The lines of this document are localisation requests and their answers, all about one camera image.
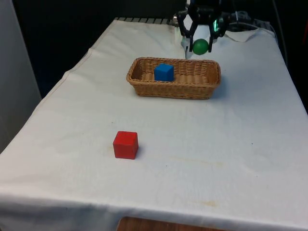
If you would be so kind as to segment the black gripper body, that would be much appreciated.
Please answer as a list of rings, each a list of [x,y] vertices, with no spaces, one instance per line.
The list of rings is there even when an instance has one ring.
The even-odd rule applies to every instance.
[[[189,16],[198,25],[210,25],[220,17],[219,0],[191,0]]]

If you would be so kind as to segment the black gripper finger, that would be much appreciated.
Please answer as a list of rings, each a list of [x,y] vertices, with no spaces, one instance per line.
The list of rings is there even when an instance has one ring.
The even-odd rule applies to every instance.
[[[184,19],[189,16],[192,20],[190,29],[187,29],[184,25]],[[181,35],[189,39],[189,52],[193,51],[193,36],[198,27],[198,14],[197,7],[195,5],[189,5],[186,10],[178,12],[178,24]]]
[[[210,14],[208,26],[210,31],[208,52],[211,52],[214,40],[223,37],[227,30],[227,15],[221,11]]]

